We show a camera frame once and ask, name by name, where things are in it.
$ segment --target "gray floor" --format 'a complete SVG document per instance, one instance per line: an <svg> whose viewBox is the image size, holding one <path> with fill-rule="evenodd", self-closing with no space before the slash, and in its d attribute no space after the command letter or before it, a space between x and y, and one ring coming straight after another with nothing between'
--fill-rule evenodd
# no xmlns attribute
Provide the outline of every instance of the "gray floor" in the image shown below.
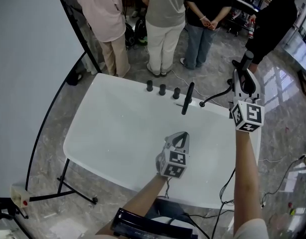
<svg viewBox="0 0 306 239"><path fill-rule="evenodd" d="M231 60L241 58L245 52L245 36L242 33L234 37L221 29L205 65L199 70L188 71L179 63L187 46L188 36L184 30L174 56L174 72L187 83L194 81L197 90L203 95L225 90L226 80L231 78L233 71ZM129 50L129 58L132 68L127 79L142 83L152 79L154 86L164 83L169 90L180 87L182 93L186 93L186 84L173 72L159 79L147 72L149 56L144 47L137 46ZM263 104L266 109L260 160L277 161L282 158L280 162L273 163L259 161L261 194L275 191L288 165L306 151L306 97L300 91L296 69L287 61L286 53L278 48L263 60L256 73L265 93ZM29 192L35 195L56 192L56 177L60 176L65 162L63 141L93 78L85 74L78 86L65 85L60 92L39 139L30 174ZM203 98L197 92L193 95ZM231 99L232 93L216 101L228 107ZM306 206L306 169L301 165L291 171L293 173L284 180L280 191L268 196L267 205L263 209L270 238L291 238L306 218L306 209L302 209ZM27 208L30 218L22 219L21 222L34 238L78 238L87 229L99 229L107 223L117 209L135 195L135 192L106 181L74 163L70 163L66 180L87 196L97 196L99 203L93 206L77 195L30 203ZM289 215L288 202L299 208L295 216ZM211 216L218 213L218 210L190 206L183 208L190 214ZM221 216L216 239L232 238L233 231L229 227L232 217L231 212ZM215 218L203 220L194 217L194 220L211 234Z"/></svg>

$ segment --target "gray shirt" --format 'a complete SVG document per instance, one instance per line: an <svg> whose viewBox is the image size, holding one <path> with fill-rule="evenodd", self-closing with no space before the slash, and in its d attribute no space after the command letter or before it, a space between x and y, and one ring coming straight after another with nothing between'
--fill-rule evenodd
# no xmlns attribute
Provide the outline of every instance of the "gray shirt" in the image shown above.
<svg viewBox="0 0 306 239"><path fill-rule="evenodd" d="M185 0L150 0L146 20L153 26L171 27L185 21Z"/></svg>

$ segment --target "white table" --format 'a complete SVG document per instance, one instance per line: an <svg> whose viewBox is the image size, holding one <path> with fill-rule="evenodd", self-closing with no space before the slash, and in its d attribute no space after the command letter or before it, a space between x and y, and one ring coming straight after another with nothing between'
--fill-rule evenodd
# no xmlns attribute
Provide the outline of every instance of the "white table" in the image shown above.
<svg viewBox="0 0 306 239"><path fill-rule="evenodd" d="M190 135L190 164L180 180L170 181L171 201L220 208L219 191L235 166L235 126L226 108L193 98L181 114L185 95L165 96L146 85L98 74L85 95L64 142L66 157L120 186L139 191L156 174L155 157L164 138L180 131ZM261 130L251 134L256 160ZM235 177L223 199L233 199Z"/></svg>

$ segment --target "wrist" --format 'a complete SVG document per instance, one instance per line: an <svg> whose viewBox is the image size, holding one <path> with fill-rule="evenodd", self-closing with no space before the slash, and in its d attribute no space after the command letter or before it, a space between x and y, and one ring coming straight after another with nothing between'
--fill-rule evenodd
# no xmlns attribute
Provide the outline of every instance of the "wrist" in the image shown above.
<svg viewBox="0 0 306 239"><path fill-rule="evenodd" d="M164 182L167 181L167 177L162 176L162 175L159 174L159 173L157 173L155 177L156 177L156 179L158 179L158 180L161 180L161 181L164 181Z"/></svg>

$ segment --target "white sleeve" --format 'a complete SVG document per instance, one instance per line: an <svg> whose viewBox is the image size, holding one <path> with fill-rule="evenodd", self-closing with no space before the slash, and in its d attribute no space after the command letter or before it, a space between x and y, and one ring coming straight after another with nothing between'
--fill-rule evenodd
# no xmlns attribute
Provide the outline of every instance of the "white sleeve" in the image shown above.
<svg viewBox="0 0 306 239"><path fill-rule="evenodd" d="M244 223L236 232L234 239L269 239L265 221L254 219Z"/></svg>

